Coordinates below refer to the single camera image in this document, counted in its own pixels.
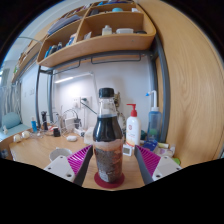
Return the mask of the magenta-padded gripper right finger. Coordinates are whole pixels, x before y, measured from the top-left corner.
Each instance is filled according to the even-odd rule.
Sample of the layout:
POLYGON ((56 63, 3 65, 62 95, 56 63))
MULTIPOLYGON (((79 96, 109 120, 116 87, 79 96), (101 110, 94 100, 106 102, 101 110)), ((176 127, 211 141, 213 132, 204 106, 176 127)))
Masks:
POLYGON ((181 170, 181 167, 172 158, 160 157, 149 149, 138 145, 135 146, 134 155, 145 185, 181 170))

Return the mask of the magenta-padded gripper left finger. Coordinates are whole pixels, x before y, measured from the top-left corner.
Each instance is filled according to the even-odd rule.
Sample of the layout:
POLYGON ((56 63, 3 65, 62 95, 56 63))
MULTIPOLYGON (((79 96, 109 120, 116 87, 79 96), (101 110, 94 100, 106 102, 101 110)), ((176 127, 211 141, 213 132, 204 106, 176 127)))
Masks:
POLYGON ((51 163, 44 170, 81 186, 92 155, 91 145, 74 153, 66 148, 56 148, 50 153, 51 163))

